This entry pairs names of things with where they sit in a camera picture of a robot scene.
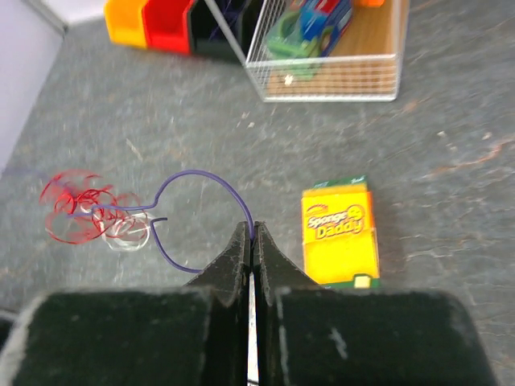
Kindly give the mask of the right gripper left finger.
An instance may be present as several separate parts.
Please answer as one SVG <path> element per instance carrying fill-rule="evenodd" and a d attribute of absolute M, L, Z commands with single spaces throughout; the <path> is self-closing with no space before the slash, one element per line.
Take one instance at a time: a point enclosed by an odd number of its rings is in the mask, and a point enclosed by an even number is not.
<path fill-rule="evenodd" d="M 1 352 L 4 385 L 244 385 L 249 228 L 186 285 L 38 296 Z"/>

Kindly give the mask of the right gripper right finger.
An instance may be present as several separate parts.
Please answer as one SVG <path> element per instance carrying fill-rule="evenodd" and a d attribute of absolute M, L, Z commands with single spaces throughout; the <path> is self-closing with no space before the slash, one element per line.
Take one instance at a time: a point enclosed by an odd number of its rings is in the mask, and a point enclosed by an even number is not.
<path fill-rule="evenodd" d="M 262 385 L 494 385 L 472 318 L 438 290 L 328 289 L 255 226 Z"/>

